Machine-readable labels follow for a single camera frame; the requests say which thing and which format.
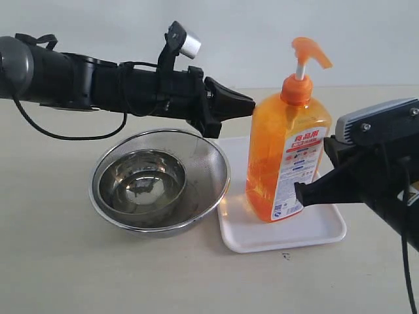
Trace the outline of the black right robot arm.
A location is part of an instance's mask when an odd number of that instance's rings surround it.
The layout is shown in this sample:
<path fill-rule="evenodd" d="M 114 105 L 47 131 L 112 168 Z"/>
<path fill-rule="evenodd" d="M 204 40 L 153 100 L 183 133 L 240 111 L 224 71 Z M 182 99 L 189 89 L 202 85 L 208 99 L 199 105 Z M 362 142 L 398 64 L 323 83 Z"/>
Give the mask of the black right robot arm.
<path fill-rule="evenodd" d="M 418 200 L 405 201 L 405 189 L 418 182 L 418 136 L 366 147 L 323 140 L 333 170 L 310 184 L 295 183 L 305 207 L 364 203 L 407 242 L 418 248 Z"/>

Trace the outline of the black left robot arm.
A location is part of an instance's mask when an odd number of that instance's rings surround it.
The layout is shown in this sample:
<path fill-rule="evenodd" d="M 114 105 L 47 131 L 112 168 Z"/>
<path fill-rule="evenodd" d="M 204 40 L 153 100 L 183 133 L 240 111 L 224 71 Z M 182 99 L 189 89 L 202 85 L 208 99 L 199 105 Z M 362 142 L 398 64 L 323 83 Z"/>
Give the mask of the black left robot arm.
<path fill-rule="evenodd" d="M 51 34 L 3 36 L 1 97 L 16 105 L 28 101 L 69 111 L 180 119 L 216 139 L 223 121 L 251 116 L 255 102 L 205 77 L 199 67 L 176 71 L 176 57 L 195 55 L 187 48 L 191 39 L 184 31 L 165 34 L 166 44 L 152 64 L 57 52 Z"/>

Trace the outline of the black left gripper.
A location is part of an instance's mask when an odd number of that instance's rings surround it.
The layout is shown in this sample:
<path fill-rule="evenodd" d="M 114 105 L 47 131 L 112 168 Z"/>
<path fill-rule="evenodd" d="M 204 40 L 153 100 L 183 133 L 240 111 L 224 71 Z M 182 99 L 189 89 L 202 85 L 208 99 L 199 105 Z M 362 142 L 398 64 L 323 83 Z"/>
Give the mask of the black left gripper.
<path fill-rule="evenodd" d="M 203 81 L 204 72 L 199 67 L 190 66 L 186 71 L 159 70 L 157 74 L 155 115 L 185 120 L 205 138 L 218 138 L 222 121 L 251 116 L 255 109 L 251 97 L 211 77 Z"/>

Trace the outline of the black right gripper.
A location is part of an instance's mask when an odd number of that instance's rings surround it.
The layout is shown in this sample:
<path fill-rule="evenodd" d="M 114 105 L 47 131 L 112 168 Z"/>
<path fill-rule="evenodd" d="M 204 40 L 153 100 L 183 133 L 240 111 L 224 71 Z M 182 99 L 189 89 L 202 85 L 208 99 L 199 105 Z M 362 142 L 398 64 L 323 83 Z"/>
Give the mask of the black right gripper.
<path fill-rule="evenodd" d="M 376 213 L 418 212 L 418 134 L 364 147 L 330 136 L 323 147 L 334 169 L 294 184 L 303 206 L 364 203 Z"/>

